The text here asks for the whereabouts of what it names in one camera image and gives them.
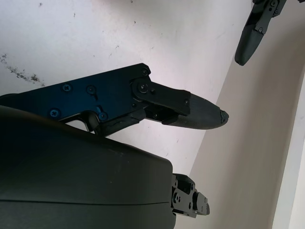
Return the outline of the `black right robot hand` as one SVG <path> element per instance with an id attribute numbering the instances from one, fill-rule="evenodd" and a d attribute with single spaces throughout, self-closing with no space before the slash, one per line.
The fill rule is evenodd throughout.
<path id="1" fill-rule="evenodd" d="M 3 229 L 172 229 L 210 213 L 171 162 L 109 139 L 143 119 L 208 130 L 228 113 L 140 63 L 0 98 Z"/>

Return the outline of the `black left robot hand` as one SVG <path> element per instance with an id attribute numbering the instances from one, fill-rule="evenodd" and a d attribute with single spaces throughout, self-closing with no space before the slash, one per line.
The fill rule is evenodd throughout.
<path id="1" fill-rule="evenodd" d="M 244 66 L 252 57 L 272 18 L 280 15 L 286 0 L 254 0 L 253 7 L 242 31 L 234 60 Z"/>

